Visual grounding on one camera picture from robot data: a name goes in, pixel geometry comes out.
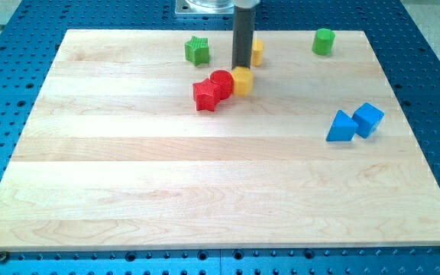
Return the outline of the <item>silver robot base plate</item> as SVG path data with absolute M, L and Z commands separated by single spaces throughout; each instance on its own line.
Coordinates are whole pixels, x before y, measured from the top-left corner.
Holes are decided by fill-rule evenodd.
M 231 14 L 232 0 L 173 0 L 177 15 L 220 15 Z

